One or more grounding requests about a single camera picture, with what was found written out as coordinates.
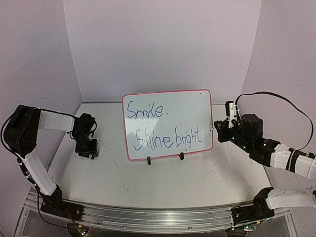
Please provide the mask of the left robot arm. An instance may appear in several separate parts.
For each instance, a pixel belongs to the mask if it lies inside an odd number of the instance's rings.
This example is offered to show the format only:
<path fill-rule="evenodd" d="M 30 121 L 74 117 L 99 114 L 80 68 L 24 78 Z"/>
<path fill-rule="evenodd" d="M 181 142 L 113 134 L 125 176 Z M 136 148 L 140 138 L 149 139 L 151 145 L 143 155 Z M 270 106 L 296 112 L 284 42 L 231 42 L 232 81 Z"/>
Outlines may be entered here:
<path fill-rule="evenodd" d="M 80 117 L 48 109 L 19 105 L 0 129 L 0 141 L 16 156 L 25 177 L 40 194 L 54 196 L 58 186 L 42 164 L 37 150 L 39 130 L 69 134 L 76 143 L 75 153 L 84 158 L 98 156 L 98 141 L 93 137 L 96 119 L 87 113 Z"/>

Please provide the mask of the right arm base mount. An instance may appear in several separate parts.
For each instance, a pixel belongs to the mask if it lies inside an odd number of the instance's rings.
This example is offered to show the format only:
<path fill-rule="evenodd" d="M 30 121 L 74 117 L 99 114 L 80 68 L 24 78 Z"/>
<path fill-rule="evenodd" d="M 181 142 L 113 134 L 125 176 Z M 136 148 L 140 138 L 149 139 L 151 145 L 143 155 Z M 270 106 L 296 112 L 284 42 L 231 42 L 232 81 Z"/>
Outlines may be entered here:
<path fill-rule="evenodd" d="M 268 207 L 267 197 L 273 190 L 272 187 L 262 189 L 253 199 L 249 206 L 234 206 L 230 210 L 233 218 L 233 225 L 236 226 L 242 223 L 256 222 L 266 220 L 267 218 L 274 217 L 275 212 Z"/>

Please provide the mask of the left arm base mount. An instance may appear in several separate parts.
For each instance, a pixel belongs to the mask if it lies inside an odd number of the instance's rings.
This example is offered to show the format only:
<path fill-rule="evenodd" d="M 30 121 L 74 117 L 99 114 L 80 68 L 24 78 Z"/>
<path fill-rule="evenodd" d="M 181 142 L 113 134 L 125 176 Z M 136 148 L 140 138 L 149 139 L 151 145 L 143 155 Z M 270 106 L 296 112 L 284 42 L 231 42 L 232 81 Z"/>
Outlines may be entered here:
<path fill-rule="evenodd" d="M 82 219 L 83 205 L 64 201 L 63 193 L 59 186 L 56 186 L 52 195 L 44 195 L 39 193 L 42 197 L 42 205 L 40 210 L 54 216 L 68 218 L 73 221 L 80 221 Z"/>

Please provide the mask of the pink framed whiteboard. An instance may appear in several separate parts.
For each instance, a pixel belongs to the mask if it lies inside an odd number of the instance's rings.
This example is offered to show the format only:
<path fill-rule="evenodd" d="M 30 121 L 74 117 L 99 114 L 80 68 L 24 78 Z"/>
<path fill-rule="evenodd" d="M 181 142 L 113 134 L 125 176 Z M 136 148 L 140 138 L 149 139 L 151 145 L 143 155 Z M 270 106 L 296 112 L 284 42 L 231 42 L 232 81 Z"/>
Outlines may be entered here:
<path fill-rule="evenodd" d="M 127 94 L 122 112 L 130 161 L 214 147 L 212 96 L 207 89 Z"/>

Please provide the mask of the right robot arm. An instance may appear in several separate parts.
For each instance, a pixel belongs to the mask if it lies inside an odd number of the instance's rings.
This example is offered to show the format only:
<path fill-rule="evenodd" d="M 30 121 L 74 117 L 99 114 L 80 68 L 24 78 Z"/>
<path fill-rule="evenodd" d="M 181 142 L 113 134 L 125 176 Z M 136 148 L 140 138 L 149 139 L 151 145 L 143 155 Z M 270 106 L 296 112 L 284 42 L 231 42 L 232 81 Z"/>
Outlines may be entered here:
<path fill-rule="evenodd" d="M 237 122 L 235 119 L 214 122 L 220 143 L 232 142 L 249 155 L 255 162 L 283 169 L 307 179 L 316 178 L 316 156 L 290 148 L 279 141 L 263 137 L 263 121 L 255 114 L 245 114 Z M 264 188 L 254 198 L 269 210 L 282 207 L 315 207 L 314 190 L 289 191 L 277 188 Z"/>

